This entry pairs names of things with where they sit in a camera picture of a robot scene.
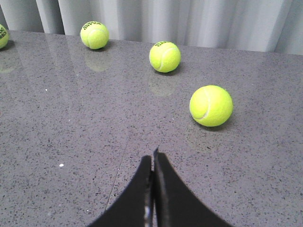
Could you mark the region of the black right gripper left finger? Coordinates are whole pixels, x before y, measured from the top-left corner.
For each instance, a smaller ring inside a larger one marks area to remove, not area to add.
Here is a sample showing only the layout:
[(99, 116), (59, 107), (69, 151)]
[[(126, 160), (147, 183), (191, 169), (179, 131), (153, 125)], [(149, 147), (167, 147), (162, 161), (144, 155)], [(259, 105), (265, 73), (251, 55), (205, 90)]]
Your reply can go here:
[(152, 158), (143, 156), (132, 180), (91, 227), (152, 226)]

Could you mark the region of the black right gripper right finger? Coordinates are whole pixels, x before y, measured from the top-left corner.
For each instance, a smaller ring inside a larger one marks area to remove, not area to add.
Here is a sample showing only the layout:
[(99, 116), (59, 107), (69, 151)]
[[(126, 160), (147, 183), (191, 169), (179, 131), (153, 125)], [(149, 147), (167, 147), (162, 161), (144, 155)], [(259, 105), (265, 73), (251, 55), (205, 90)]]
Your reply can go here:
[(159, 227), (230, 227), (184, 184), (166, 154), (154, 151), (154, 198)]

